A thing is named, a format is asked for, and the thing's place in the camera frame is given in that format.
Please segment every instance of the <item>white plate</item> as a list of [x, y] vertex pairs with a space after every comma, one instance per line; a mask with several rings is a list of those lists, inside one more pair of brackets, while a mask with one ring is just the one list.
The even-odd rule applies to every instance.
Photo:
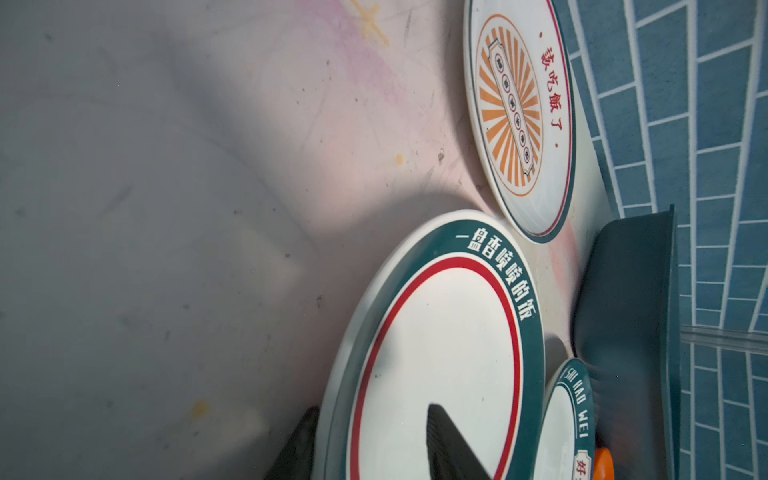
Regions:
[[529, 240], [562, 228], [576, 123], [568, 56], [550, 0], [467, 0], [464, 71], [472, 130], [505, 216]]
[[313, 477], [429, 478], [442, 405], [493, 478], [530, 478], [544, 399], [539, 305], [508, 231], [474, 210], [412, 233], [353, 314], [320, 409]]
[[566, 360], [550, 382], [534, 480], [591, 480], [594, 402], [589, 375], [579, 359]]

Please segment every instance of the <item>red line on plate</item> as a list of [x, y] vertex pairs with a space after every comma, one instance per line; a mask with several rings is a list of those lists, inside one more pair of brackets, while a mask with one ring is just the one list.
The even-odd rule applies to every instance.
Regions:
[[360, 381], [360, 391], [357, 394], [357, 404], [355, 405], [355, 413], [352, 423], [352, 445], [351, 445], [351, 452], [349, 454], [349, 472], [352, 476], [352, 480], [360, 480], [360, 455], [359, 455], [359, 447], [360, 447], [360, 423], [362, 421], [362, 405], [365, 402], [366, 398], [366, 391], [368, 389], [368, 382], [371, 378], [371, 373], [373, 372], [373, 365], [376, 363], [376, 356], [379, 355], [379, 350], [381, 349], [382, 343], [384, 343], [384, 337], [387, 334], [387, 331], [389, 330], [389, 327], [392, 325], [392, 322], [397, 317], [398, 312], [402, 308], [402, 306], [406, 303], [408, 298], [413, 294], [413, 292], [416, 291], [427, 279], [429, 279], [431, 276], [434, 276], [437, 273], [440, 273], [444, 270], [449, 270], [451, 268], [464, 268], [467, 270], [471, 270], [478, 275], [482, 276], [483, 279], [488, 282], [489, 285], [493, 288], [494, 292], [498, 296], [498, 299], [501, 300], [502, 306], [504, 307], [504, 313], [507, 316], [507, 324], [509, 325], [509, 334], [512, 341], [512, 356], [514, 364], [515, 364], [515, 382], [514, 382], [514, 391], [512, 393], [512, 408], [511, 408], [511, 415], [509, 417], [509, 427], [507, 429], [507, 439], [504, 442], [504, 449], [502, 450], [502, 457], [499, 459], [498, 467], [496, 468], [496, 473], [494, 474], [493, 478], [494, 480], [501, 480], [502, 475], [504, 474], [504, 469], [507, 465], [507, 461], [509, 458], [509, 454], [512, 448], [512, 440], [515, 437], [515, 431], [518, 427], [518, 412], [520, 409], [520, 365], [521, 365], [521, 358], [520, 358], [520, 346], [518, 343], [518, 324], [515, 321], [515, 315], [512, 311], [512, 307], [510, 303], [507, 301], [506, 291], [502, 284], [499, 283], [498, 279], [494, 276], [493, 273], [491, 273], [488, 268], [478, 262], [477, 260], [474, 260], [472, 258], [467, 257], [451, 257], [447, 258], [445, 260], [441, 260], [431, 267], [427, 268], [423, 272], [419, 274], [403, 291], [402, 295], [395, 301], [395, 305], [392, 306], [392, 309], [389, 311], [389, 315], [384, 320], [384, 325], [382, 326], [381, 330], [379, 331], [379, 334], [376, 336], [376, 340], [373, 342], [373, 348], [371, 348], [371, 354], [368, 357], [368, 360], [366, 362], [365, 369], [362, 372], [362, 380]]

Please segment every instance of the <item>plate with orange sunburst design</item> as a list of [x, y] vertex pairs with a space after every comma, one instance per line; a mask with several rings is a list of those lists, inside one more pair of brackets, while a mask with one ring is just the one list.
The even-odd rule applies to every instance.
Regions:
[[505, 216], [536, 243], [558, 235], [575, 168], [571, 71], [550, 0], [467, 0], [470, 118]]

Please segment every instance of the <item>yellow spot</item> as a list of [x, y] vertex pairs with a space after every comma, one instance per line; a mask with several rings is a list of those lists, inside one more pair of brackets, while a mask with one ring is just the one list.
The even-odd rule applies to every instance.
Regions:
[[194, 405], [192, 405], [190, 415], [192, 415], [193, 420], [200, 420], [208, 415], [209, 412], [210, 405], [208, 405], [208, 402], [205, 400], [197, 400]]
[[349, 0], [357, 8], [357, 12], [362, 17], [362, 37], [368, 38], [368, 34], [373, 31], [379, 36], [379, 40], [389, 47], [389, 39], [376, 24], [376, 16], [379, 14], [379, 4], [373, 4], [371, 8], [364, 8], [357, 0]]

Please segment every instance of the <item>blue tile wall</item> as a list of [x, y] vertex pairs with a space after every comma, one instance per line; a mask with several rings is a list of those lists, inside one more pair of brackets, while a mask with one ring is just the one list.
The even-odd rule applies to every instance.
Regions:
[[[768, 6], [571, 0], [572, 12], [568, 0], [553, 1], [611, 211], [632, 217], [675, 205], [680, 324], [768, 333]], [[627, 26], [625, 7], [636, 25]], [[681, 350], [680, 478], [768, 480], [768, 445], [752, 442], [755, 432], [768, 442], [766, 358]]]

